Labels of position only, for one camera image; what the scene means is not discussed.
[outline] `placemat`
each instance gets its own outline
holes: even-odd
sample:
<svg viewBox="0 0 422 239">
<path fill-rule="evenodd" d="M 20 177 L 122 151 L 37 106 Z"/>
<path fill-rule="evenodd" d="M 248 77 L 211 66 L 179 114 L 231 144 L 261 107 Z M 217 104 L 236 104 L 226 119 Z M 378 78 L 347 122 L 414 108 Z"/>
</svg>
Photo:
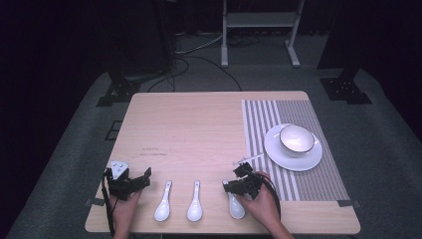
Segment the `placemat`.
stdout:
<svg viewBox="0 0 422 239">
<path fill-rule="evenodd" d="M 266 153 L 252 160 L 255 170 L 269 173 L 281 200 L 333 201 L 349 200 L 347 192 L 323 136 L 311 101 L 242 101 L 245 139 L 249 155 L 265 152 L 267 131 L 281 123 L 301 125 L 319 139 L 320 163 L 306 171 L 291 171 L 278 166 Z"/>
</svg>

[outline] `wooden table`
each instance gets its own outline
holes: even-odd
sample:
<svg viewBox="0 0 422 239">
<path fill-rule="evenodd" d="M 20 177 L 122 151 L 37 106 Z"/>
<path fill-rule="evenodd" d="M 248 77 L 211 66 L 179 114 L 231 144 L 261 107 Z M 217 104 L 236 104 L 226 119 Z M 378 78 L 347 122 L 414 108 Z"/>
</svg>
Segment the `wooden table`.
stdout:
<svg viewBox="0 0 422 239">
<path fill-rule="evenodd" d="M 109 160 L 130 164 L 131 178 L 152 168 L 151 185 L 138 202 L 131 231 L 140 233 L 267 234 L 247 213 L 229 214 L 222 180 L 235 179 L 232 161 L 246 156 L 241 100 L 308 100 L 304 92 L 148 93 L 133 96 Z M 169 218 L 154 220 L 165 182 L 172 180 Z M 200 180 L 203 216 L 186 212 Z M 97 198 L 103 198 L 99 188 Z M 281 201 L 282 221 L 292 233 L 355 234 L 360 224 L 351 206 L 336 201 Z M 93 205 L 90 232 L 108 232 L 106 208 Z"/>
</svg>

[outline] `human hand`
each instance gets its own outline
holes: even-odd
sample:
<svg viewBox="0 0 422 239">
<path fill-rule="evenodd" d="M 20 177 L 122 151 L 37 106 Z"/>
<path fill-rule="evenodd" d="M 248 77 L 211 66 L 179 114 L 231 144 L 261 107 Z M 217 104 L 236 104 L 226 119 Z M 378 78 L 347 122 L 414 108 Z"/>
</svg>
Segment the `human hand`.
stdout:
<svg viewBox="0 0 422 239">
<path fill-rule="evenodd" d="M 270 175 L 265 172 L 257 172 L 269 180 Z M 274 238 L 293 238 L 292 234 L 280 221 L 280 214 L 271 191 L 262 184 L 260 192 L 254 200 L 249 200 L 241 195 L 235 195 L 236 199 L 246 208 L 252 216 L 260 222 Z"/>
<path fill-rule="evenodd" d="M 137 201 L 142 190 L 134 192 L 127 201 L 117 200 L 114 195 L 109 196 L 109 204 L 112 208 L 112 220 L 114 221 L 114 239 L 127 239 L 131 222 L 136 211 Z"/>
</svg>

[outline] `plate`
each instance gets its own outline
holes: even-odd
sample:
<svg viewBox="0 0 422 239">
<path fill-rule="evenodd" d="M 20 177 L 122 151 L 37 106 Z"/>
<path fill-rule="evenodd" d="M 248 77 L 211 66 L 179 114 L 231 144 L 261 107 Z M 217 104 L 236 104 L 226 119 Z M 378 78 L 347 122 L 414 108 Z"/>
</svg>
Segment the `plate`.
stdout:
<svg viewBox="0 0 422 239">
<path fill-rule="evenodd" d="M 317 166 L 322 159 L 322 146 L 314 134 L 316 143 L 311 151 L 303 157 L 292 157 L 285 154 L 280 145 L 280 131 L 289 123 L 278 124 L 265 134 L 264 147 L 267 155 L 279 166 L 292 171 L 306 171 Z"/>
</svg>

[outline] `bowl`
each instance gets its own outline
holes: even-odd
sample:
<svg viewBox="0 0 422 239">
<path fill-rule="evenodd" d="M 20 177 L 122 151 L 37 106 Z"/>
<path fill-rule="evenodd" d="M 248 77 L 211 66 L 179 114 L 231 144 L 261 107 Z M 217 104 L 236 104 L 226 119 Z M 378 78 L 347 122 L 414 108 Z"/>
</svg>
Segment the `bowl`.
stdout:
<svg viewBox="0 0 422 239">
<path fill-rule="evenodd" d="M 303 157 L 313 149 L 314 135 L 306 128 L 289 124 L 280 131 L 280 142 L 285 154 L 292 157 Z"/>
</svg>

